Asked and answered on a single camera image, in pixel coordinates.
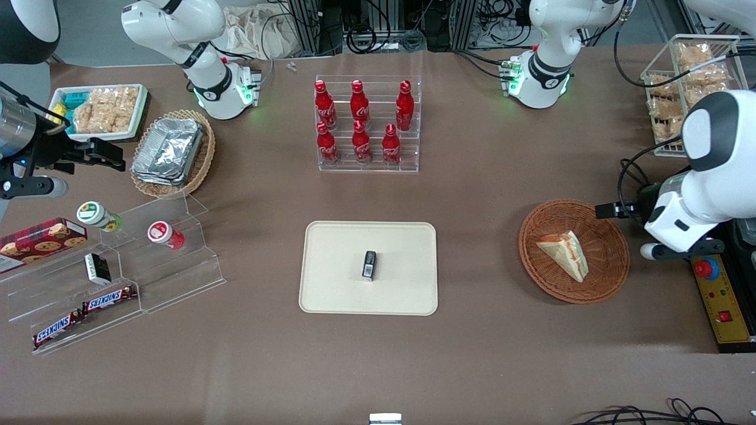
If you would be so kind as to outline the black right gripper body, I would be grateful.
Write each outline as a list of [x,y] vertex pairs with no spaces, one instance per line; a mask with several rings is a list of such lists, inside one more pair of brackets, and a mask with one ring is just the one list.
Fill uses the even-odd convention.
[[27,143],[27,175],[33,175],[40,167],[52,169],[59,163],[89,164],[86,144],[69,138],[67,133],[40,133]]

